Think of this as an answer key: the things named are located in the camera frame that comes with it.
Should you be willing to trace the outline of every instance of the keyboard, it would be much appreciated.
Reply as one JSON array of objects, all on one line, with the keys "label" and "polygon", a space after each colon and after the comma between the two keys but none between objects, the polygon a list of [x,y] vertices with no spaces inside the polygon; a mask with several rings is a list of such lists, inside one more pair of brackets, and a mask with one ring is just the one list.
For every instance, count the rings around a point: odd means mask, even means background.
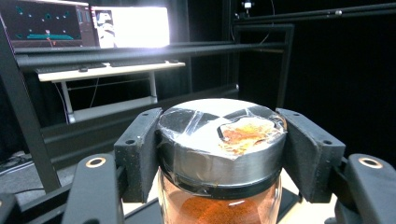
[{"label": "keyboard", "polygon": [[38,74],[67,72],[67,71],[86,72],[90,68],[103,68],[103,67],[106,67],[106,65],[102,63],[84,63],[84,64],[70,64],[70,65],[61,65],[61,66],[41,67],[41,68],[37,68],[35,71]]},{"label": "keyboard", "polygon": [[125,66],[156,64],[156,63],[165,63],[165,60],[161,60],[161,59],[142,59],[142,60],[116,61],[116,62],[111,62],[110,66],[112,66],[112,67],[125,67]]}]

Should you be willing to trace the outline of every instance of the jar lid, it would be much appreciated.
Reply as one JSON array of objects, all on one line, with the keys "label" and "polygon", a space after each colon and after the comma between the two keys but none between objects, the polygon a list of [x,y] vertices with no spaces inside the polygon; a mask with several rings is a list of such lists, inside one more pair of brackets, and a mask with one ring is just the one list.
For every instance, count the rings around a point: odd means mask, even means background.
[{"label": "jar lid", "polygon": [[246,197],[269,188],[281,170],[286,121],[267,107],[196,100],[169,108],[158,125],[163,171],[193,194]]}]

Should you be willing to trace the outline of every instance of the jar contents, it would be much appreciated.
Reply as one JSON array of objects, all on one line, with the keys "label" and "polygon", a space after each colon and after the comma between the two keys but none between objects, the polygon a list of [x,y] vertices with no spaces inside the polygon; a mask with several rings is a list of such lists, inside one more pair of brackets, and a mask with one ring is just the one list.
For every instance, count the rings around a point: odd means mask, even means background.
[{"label": "jar contents", "polygon": [[276,223],[280,179],[264,192],[234,200],[194,196],[173,185],[161,171],[159,181],[159,200],[166,224]]}]

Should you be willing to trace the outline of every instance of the computer monitor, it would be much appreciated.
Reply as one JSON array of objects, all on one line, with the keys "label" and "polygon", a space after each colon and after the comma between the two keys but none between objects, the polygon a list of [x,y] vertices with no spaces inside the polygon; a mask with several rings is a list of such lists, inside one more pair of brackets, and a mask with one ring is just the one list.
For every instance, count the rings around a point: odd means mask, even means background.
[{"label": "computer monitor", "polygon": [[166,7],[91,7],[101,48],[160,48],[169,45]]},{"label": "computer monitor", "polygon": [[1,0],[0,14],[14,48],[97,45],[88,3]]}]

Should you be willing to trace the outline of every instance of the glass jar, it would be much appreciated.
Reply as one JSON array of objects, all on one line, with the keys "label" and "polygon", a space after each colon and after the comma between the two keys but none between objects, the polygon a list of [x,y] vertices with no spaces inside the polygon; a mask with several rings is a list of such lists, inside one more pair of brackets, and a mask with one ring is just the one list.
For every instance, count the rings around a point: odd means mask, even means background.
[{"label": "glass jar", "polygon": [[276,223],[286,122],[229,99],[176,105],[159,123],[163,223]]},{"label": "glass jar", "polygon": [[159,172],[159,202],[165,224],[276,223],[281,199],[280,178],[256,195],[241,199],[194,196],[176,187]]}]

